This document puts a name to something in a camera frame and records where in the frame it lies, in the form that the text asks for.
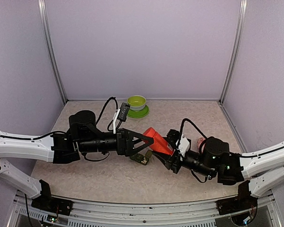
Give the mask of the red pill bottle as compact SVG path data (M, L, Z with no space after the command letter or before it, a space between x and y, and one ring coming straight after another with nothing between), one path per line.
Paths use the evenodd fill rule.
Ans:
M152 127L149 127L144 133L144 136L153 138L153 143L149 146L155 152L172 156L174 149L172 146Z

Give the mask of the green weekly pill organizer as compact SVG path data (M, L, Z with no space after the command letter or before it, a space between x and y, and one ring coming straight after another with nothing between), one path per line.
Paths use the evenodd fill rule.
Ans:
M135 161L135 162L139 163L139 164L142 164L142 160L143 160L144 157L147 157L147 158L150 160L151 156L152 156L152 151L151 151L151 150L148 150L145 154L137 153L137 154L135 154L135 155L133 155L133 156L130 156L130 159L131 159L132 161Z

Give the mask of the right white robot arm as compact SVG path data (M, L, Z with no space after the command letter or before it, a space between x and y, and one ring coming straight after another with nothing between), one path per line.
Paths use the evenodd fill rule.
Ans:
M251 202L251 196L261 197L266 191L284 181L284 141L251 153L233 153L229 144L213 136L203 136L198 151L191 150L191 140L183 134L185 118L180 130L170 130L164 138L154 137L153 154L168 170L177 174L180 168L190 170L194 177L204 176L205 183L217 178L223 185L239 183L244 192L233 198L237 210L244 209Z

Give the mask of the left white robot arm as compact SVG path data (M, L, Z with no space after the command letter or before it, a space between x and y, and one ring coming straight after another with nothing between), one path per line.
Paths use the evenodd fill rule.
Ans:
M49 184L23 173L7 158L69 164L92 152L115 151L120 156L130 157L153 143L153 138L124 128L114 127L112 132L103 132L97 128L95 113L81 110L69 117L66 132L53 131L35 137L0 131L0 179L38 200L46 210L53 210L57 200L51 195Z

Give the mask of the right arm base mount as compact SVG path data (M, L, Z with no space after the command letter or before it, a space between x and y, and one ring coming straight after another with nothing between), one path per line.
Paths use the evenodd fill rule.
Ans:
M226 215L257 206L257 198L251 197L239 200L237 197L221 199L216 202L219 215Z

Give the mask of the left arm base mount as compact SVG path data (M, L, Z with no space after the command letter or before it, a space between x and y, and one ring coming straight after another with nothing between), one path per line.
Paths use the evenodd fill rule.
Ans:
M32 199L31 206L58 215L69 216L73 207L73 201L56 197L47 198L39 196L36 199Z

